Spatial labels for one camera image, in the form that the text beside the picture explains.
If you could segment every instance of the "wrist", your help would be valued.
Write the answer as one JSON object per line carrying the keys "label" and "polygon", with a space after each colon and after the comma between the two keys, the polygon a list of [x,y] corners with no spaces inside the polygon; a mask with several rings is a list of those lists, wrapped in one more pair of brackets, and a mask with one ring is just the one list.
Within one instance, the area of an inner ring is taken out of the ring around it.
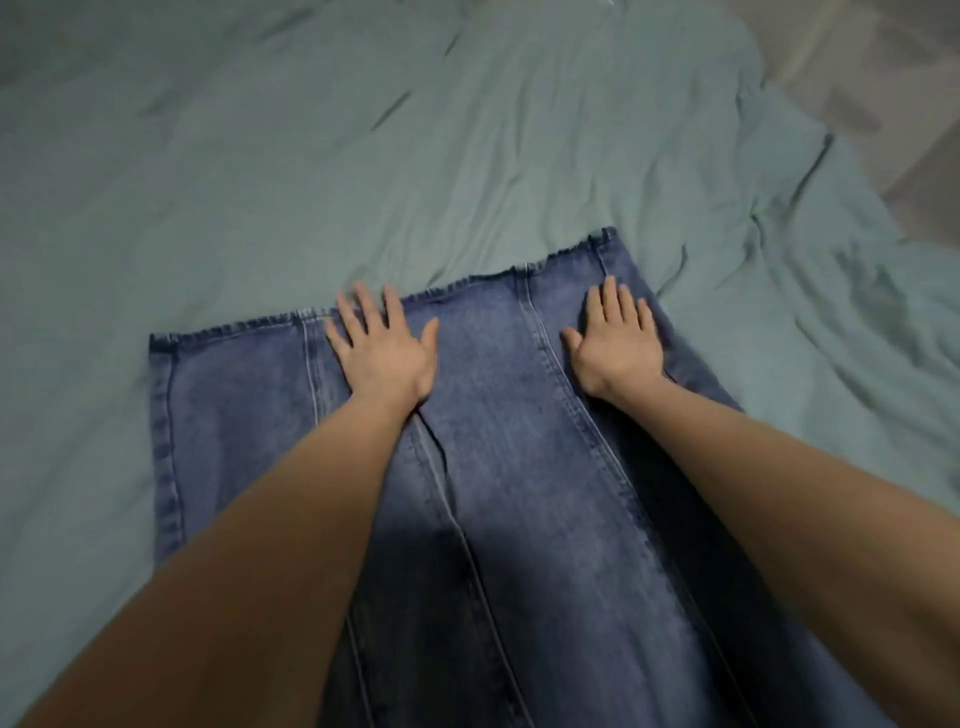
{"label": "wrist", "polygon": [[668,396],[670,389],[676,386],[677,384],[666,375],[633,378],[620,386],[613,387],[604,399],[617,409],[638,419],[649,412],[656,411],[663,397]]}
{"label": "wrist", "polygon": [[401,424],[417,406],[417,397],[412,391],[407,393],[396,387],[353,392],[350,401],[370,412],[373,417]]}

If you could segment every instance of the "blue jeans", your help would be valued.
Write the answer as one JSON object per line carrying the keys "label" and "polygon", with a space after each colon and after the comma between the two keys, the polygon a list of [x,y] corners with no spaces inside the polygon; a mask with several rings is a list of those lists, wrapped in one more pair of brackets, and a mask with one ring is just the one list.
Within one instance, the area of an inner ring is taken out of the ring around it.
{"label": "blue jeans", "polygon": [[[612,229],[407,297],[415,334],[441,318],[440,370],[391,461],[322,724],[882,721],[669,456],[578,390],[560,331],[607,274],[653,308],[667,375],[736,407]],[[348,398],[322,319],[152,337],[158,562]]]}

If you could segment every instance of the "stitching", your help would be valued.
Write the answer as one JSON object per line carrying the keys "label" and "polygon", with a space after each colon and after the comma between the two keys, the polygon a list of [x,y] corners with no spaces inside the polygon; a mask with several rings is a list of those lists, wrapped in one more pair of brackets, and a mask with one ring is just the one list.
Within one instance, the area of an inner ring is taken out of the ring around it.
{"label": "stitching", "polygon": [[310,332],[307,330],[306,322],[300,322],[300,330],[303,332],[303,366],[306,367],[306,381],[310,388],[310,399],[313,400],[313,426],[320,423],[320,409],[317,405],[317,385],[314,382],[313,367],[310,366]]}
{"label": "stitching", "polygon": [[[529,307],[529,312],[532,314],[532,319],[538,329],[538,332],[542,336],[543,341],[546,342],[546,348],[549,351],[549,357],[553,363],[553,367],[551,367],[551,369],[553,370],[552,374],[561,383],[561,391],[563,393],[564,405],[566,406],[567,412],[569,412],[569,414],[573,416],[574,422],[578,423],[577,429],[580,431],[582,435],[584,435],[585,439],[588,440],[588,444],[589,444],[588,433],[591,434],[594,438],[596,438],[600,442],[601,447],[603,448],[604,452],[607,455],[607,457],[601,459],[600,461],[602,467],[604,468],[605,471],[607,471],[609,475],[613,476],[615,479],[619,481],[621,489],[623,488],[624,485],[629,486],[625,490],[628,493],[632,494],[632,496],[631,497],[628,496],[628,497],[630,498],[632,504],[637,508],[637,510],[643,516],[643,519],[647,523],[649,523],[651,526],[650,531],[646,534],[647,538],[656,546],[658,546],[658,549],[657,549],[658,554],[665,555],[666,551],[663,549],[662,544],[660,543],[660,537],[657,535],[656,528],[653,526],[653,522],[651,521],[649,514],[644,508],[642,501],[640,500],[639,496],[636,494],[633,484],[630,482],[630,478],[627,477],[627,474],[623,471],[623,467],[620,465],[620,461],[617,460],[616,454],[613,452],[613,448],[611,447],[610,443],[607,442],[607,438],[603,436],[603,433],[600,431],[600,428],[597,426],[597,423],[594,422],[593,418],[590,416],[587,410],[587,406],[584,405],[584,403],[580,400],[580,398],[578,398],[576,394],[573,392],[572,386],[570,385],[569,380],[566,378],[566,375],[564,374],[564,368],[560,363],[560,359],[557,357],[557,353],[553,349],[553,345],[550,343],[550,338],[546,332],[546,327],[543,325],[543,320],[540,317],[539,313],[537,312],[537,308],[534,306],[533,294],[532,294],[532,291],[530,290],[529,278],[524,279],[524,288],[525,288],[524,293],[525,293],[526,301],[521,301],[521,304],[527,304],[527,305],[522,305],[521,308],[526,309],[527,307]],[[663,561],[665,562],[664,563],[665,566],[666,564],[670,564],[669,558],[666,558]],[[726,670],[727,674],[730,676],[733,686],[736,688],[737,694],[740,696],[741,702],[743,703],[744,707],[747,709],[747,712],[750,714],[751,720],[753,721],[754,725],[757,725],[756,716],[754,716],[754,712],[751,709],[750,704],[747,702],[747,699],[744,696],[743,691],[740,689],[740,685],[736,680],[736,676],[733,674],[733,671],[730,667],[730,663],[727,661],[727,656],[723,653],[723,650],[720,649],[720,643],[717,641],[716,636],[713,634],[713,630],[710,628],[710,625],[708,624],[707,620],[704,619],[704,615],[703,615],[703,612],[700,610],[699,604],[697,604],[697,601],[693,597],[693,594],[690,592],[689,588],[686,586],[686,580],[684,576],[675,567],[671,566],[670,570],[674,572],[674,574],[676,575],[677,583],[674,583],[673,580],[668,580],[668,583],[670,584],[672,589],[676,591],[679,588],[679,590],[682,590],[683,594],[686,596],[687,602],[690,604],[691,608],[696,613],[697,621],[703,625],[707,633],[707,636],[709,637],[710,643],[713,645],[713,648],[716,651],[716,654],[720,657],[720,661],[723,664],[724,669]]]}
{"label": "stitching", "polygon": [[170,451],[167,453],[167,467],[170,469],[170,495],[174,500],[174,506],[177,512],[177,535],[180,539],[180,546],[186,543],[186,533],[183,528],[183,500],[180,498],[180,486],[177,484],[177,468],[174,465],[174,421],[170,416],[170,390],[174,383],[174,357],[170,357],[167,365],[167,386],[166,396],[163,398],[164,416],[167,421],[167,443]]}
{"label": "stitching", "polygon": [[[423,419],[422,413],[420,413],[419,417],[414,417],[414,427],[418,430],[418,435],[422,437],[422,430],[428,427],[426,420]],[[500,640],[500,633],[496,628],[496,622],[493,620],[493,612],[490,608],[490,603],[487,601],[487,593],[483,588],[483,582],[480,579],[480,570],[477,569],[476,562],[473,559],[473,551],[470,549],[467,541],[467,535],[460,527],[460,522],[458,522],[453,516],[450,503],[446,499],[446,493],[444,493],[444,489],[440,486],[440,475],[437,473],[436,468],[434,468],[433,461],[429,457],[426,458],[426,461],[429,464],[430,471],[433,474],[433,482],[437,486],[437,492],[440,494],[440,500],[444,504],[446,515],[450,519],[450,522],[453,523],[454,530],[457,533],[457,539],[460,541],[460,545],[463,548],[464,553],[467,555],[467,561],[470,566],[470,575],[473,577],[473,583],[476,587],[477,593],[479,594],[479,601],[483,607],[484,617],[487,619],[487,622],[490,625],[491,633],[493,634],[493,644],[496,646],[500,661],[507,672],[507,677],[510,679],[510,687],[514,691],[516,701],[523,713],[522,717],[526,721],[527,725],[530,726],[530,728],[535,728],[534,720],[530,715],[529,709],[527,708],[526,701],[523,699],[523,694],[520,692],[520,685],[516,681],[513,667],[510,664],[510,660],[507,658],[507,651],[503,646],[503,642]]]}
{"label": "stitching", "polygon": [[[313,426],[315,427],[320,424],[320,403],[318,402],[317,397],[319,390],[313,371],[313,357],[311,356],[311,353],[315,352],[317,347],[311,346],[311,344],[315,345],[317,340],[313,336],[313,333],[307,324],[316,323],[316,321],[316,317],[312,319],[300,319],[300,330],[303,333],[303,365],[306,367],[306,379],[310,387],[310,397],[313,399]],[[370,694],[367,690],[367,682],[364,679],[363,667],[360,663],[360,649],[357,645],[356,630],[353,628],[353,617],[350,613],[349,605],[347,607],[347,614],[345,616],[345,624],[350,642],[350,652],[353,655],[353,667],[356,670],[357,685],[360,688],[360,698],[363,700],[364,714],[366,715],[367,722],[371,728],[375,728],[375,723],[373,722],[373,708],[370,702]]]}

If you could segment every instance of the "left hand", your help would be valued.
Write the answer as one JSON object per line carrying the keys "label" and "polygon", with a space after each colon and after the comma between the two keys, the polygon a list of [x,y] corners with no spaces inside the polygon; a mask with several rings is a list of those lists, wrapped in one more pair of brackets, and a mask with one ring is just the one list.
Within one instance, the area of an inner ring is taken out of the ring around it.
{"label": "left hand", "polygon": [[383,288],[386,323],[367,286],[357,283],[355,291],[366,326],[357,319],[347,297],[339,293],[337,308],[350,341],[340,335],[330,319],[326,320],[326,338],[340,359],[354,396],[394,406],[406,417],[433,388],[440,321],[431,319],[420,339],[415,339],[393,286]]}

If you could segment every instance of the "forearm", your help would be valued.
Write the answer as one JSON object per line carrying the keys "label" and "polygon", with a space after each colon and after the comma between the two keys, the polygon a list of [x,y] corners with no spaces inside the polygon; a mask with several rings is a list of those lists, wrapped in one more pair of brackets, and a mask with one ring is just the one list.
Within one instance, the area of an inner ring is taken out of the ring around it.
{"label": "forearm", "polygon": [[667,380],[617,404],[891,715],[905,725],[960,719],[952,515]]}
{"label": "forearm", "polygon": [[245,491],[25,718],[253,725],[315,717],[405,413],[351,399]]}

